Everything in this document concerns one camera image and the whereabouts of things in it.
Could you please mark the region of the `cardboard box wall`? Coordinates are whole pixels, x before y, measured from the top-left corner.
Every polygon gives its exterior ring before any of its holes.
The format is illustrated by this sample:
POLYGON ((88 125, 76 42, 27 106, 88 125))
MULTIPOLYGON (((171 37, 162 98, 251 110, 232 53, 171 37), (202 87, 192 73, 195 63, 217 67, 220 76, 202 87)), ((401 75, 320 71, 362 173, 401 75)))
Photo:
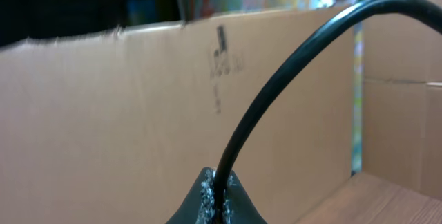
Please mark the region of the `cardboard box wall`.
MULTIPOLYGON (((340 7, 221 15, 1 51, 1 222, 165 223, 253 98, 340 7)), ((441 203, 441 36, 348 30, 234 172, 269 223, 402 223, 441 203)))

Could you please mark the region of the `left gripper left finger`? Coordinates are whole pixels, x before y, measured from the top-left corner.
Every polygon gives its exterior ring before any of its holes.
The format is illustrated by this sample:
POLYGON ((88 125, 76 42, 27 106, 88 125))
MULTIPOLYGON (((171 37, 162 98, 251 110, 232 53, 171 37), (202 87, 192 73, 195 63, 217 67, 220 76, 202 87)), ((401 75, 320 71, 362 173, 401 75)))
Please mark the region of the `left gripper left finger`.
POLYGON ((204 167, 166 224, 211 224, 216 213, 213 178, 212 168, 204 167))

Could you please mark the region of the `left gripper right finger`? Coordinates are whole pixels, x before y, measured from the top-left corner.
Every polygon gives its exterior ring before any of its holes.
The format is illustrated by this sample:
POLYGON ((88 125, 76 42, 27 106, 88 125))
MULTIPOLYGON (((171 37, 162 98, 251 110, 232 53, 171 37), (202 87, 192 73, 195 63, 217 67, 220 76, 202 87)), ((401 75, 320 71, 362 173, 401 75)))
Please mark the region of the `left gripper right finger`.
POLYGON ((224 191, 222 220, 226 224, 267 224, 234 171, 231 172, 224 191))

